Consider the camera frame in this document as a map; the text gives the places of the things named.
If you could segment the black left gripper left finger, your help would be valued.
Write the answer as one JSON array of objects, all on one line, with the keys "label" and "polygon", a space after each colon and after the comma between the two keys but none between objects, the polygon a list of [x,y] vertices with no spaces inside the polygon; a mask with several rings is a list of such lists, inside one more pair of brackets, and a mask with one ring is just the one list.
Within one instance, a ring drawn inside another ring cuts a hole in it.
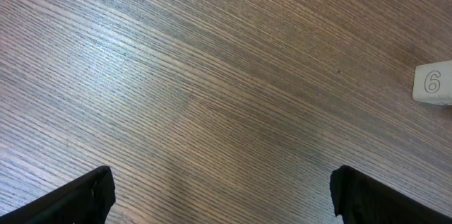
[{"label": "black left gripper left finger", "polygon": [[1,222],[104,224],[115,201],[112,171],[103,165],[3,215]]}]

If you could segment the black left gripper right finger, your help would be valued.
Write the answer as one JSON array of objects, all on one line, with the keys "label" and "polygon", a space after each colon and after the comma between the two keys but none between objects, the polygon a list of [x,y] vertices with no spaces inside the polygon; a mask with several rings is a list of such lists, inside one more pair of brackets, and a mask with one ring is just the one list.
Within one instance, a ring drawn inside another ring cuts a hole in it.
[{"label": "black left gripper right finger", "polygon": [[332,171],[334,214],[344,224],[451,224],[451,218],[343,165]]}]

